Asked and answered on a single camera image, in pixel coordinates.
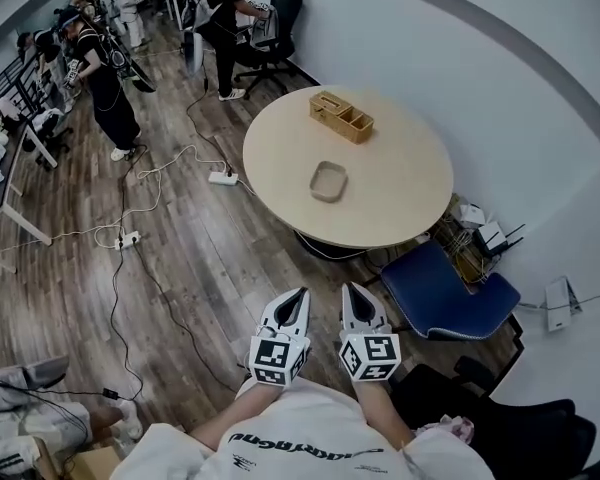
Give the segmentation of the woven wicker organizer basket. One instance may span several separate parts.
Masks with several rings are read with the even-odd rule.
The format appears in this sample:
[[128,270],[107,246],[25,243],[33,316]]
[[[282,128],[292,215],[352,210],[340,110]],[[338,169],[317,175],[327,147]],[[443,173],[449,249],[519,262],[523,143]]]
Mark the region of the woven wicker organizer basket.
[[329,91],[309,99],[309,115],[349,142],[360,145],[374,131],[374,119]]

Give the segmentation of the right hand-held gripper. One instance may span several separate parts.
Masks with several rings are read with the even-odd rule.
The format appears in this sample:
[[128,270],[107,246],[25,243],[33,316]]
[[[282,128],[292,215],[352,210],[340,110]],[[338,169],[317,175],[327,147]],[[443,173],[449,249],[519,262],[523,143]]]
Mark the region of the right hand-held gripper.
[[351,381],[387,381],[400,364],[400,346],[381,301],[362,285],[345,283],[341,325],[339,358]]

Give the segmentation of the black swivel chair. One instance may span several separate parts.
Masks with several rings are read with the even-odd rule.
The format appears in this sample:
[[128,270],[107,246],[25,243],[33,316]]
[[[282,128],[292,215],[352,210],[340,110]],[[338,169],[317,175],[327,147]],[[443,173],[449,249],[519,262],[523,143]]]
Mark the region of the black swivel chair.
[[470,447],[496,480],[600,480],[600,460],[586,464],[596,426],[576,413],[573,401],[497,403],[466,387],[494,386],[494,376],[482,363],[462,356],[454,371],[450,378],[419,364],[391,383],[392,402],[411,429],[438,422],[444,415],[467,418],[474,424]]

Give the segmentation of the black chair with white clothing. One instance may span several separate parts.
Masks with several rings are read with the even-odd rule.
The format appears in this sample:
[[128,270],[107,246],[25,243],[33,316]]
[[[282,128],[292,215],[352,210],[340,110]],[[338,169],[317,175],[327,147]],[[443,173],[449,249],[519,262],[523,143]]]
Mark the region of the black chair with white clothing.
[[[51,108],[37,114],[32,120],[32,126],[36,136],[46,147],[49,154],[54,156],[54,159],[57,159],[61,153],[69,153],[71,151],[66,139],[73,134],[73,128],[65,127],[62,130],[58,129],[59,124],[64,122],[64,118],[65,114],[63,112],[57,108]],[[23,140],[22,147],[26,153],[37,151],[33,140],[29,138]],[[47,172],[52,169],[51,164],[40,152],[37,153],[35,163]]]

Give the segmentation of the clear plastic tray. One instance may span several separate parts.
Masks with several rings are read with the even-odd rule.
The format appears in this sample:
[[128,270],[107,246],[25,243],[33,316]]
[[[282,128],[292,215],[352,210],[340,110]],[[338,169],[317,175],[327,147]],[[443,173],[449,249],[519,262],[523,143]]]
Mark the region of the clear plastic tray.
[[318,163],[309,183],[311,196],[325,203],[339,201],[346,189],[348,174],[346,169],[330,161]]

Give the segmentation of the blue padded chair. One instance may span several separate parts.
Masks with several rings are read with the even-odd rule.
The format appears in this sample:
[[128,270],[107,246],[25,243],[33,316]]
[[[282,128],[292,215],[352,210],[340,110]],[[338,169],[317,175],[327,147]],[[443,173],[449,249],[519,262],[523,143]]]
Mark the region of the blue padded chair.
[[519,292],[498,273],[469,288],[435,241],[386,265],[380,279],[408,326],[428,340],[485,340],[520,302]]

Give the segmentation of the white flat device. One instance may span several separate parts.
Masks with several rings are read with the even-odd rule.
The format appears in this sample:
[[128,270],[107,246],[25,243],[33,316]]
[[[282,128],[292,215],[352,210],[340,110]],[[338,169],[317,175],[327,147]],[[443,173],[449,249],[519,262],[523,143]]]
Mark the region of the white flat device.
[[566,276],[561,276],[545,286],[545,302],[549,332],[568,327],[572,317],[582,312],[581,303]]

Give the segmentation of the grey garment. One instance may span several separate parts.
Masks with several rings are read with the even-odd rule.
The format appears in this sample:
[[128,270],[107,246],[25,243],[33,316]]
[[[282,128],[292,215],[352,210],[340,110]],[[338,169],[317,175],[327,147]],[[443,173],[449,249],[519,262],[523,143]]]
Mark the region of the grey garment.
[[252,48],[270,52],[279,42],[279,17],[274,7],[270,7],[267,19],[254,19],[250,30],[250,45]]

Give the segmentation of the pink patterned cloth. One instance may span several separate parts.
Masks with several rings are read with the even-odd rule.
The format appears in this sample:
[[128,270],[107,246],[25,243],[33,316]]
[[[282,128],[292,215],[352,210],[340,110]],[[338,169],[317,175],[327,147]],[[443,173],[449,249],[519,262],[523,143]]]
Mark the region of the pink patterned cloth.
[[450,417],[444,414],[438,422],[429,423],[418,428],[415,435],[419,436],[431,429],[446,431],[467,445],[471,443],[475,434],[474,424],[468,418],[462,416]]

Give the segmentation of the round wooden table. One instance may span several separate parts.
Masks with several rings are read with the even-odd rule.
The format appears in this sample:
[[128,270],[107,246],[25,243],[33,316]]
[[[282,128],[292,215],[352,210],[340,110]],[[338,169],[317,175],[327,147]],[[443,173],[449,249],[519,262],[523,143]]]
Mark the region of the round wooden table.
[[[331,85],[329,92],[371,115],[371,138],[354,145],[309,115],[308,87],[267,105],[243,144],[248,181],[267,209],[297,232],[354,249],[384,248],[427,231],[444,213],[453,170],[443,141],[416,114],[372,90]],[[312,197],[318,164],[345,168],[342,198]]]

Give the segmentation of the black office chair with headrest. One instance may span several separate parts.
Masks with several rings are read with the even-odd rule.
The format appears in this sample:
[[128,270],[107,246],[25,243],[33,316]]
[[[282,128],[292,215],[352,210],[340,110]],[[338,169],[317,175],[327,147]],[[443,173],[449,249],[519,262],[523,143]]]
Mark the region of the black office chair with headrest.
[[258,51],[250,45],[250,30],[252,25],[245,29],[249,33],[247,44],[258,54],[258,68],[255,71],[247,71],[235,75],[234,80],[240,81],[242,78],[252,78],[253,81],[246,89],[244,98],[248,100],[251,92],[262,81],[270,80],[282,92],[287,94],[287,87],[276,77],[277,74],[288,74],[295,76],[297,69],[290,62],[291,56],[295,53],[295,43],[292,37],[293,27],[300,14],[303,0],[270,0],[269,7],[274,7],[279,17],[279,42],[275,49],[270,52]]

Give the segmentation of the person's left forearm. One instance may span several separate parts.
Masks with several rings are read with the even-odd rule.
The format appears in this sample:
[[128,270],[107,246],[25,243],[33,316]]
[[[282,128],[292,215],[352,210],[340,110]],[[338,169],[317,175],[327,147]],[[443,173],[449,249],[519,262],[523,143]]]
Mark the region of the person's left forearm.
[[235,425],[259,416],[282,394],[284,388],[256,382],[227,408],[195,428],[190,436],[216,451],[223,436]]

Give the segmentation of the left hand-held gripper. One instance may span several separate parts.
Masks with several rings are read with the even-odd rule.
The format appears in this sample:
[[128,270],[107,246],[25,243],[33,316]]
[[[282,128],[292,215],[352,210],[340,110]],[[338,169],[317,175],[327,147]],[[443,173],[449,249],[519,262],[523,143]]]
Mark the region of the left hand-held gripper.
[[290,386],[298,376],[311,347],[310,299],[306,287],[295,288],[265,306],[249,349],[248,369],[257,382]]

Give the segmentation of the person's white printed t-shirt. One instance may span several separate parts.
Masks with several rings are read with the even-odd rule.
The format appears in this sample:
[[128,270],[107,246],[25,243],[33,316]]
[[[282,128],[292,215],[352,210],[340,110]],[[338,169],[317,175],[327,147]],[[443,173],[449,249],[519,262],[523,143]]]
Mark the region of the person's white printed t-shirt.
[[175,427],[151,425],[111,480],[495,480],[454,435],[431,429],[396,450],[354,397],[299,378],[216,451]]

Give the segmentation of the black table base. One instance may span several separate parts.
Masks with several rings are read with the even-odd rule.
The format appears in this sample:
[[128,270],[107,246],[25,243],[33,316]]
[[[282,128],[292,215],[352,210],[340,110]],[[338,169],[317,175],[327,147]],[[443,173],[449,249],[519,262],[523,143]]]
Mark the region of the black table base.
[[308,237],[297,231],[294,232],[294,236],[307,252],[324,261],[346,262],[360,257],[366,252],[366,249],[328,244]]

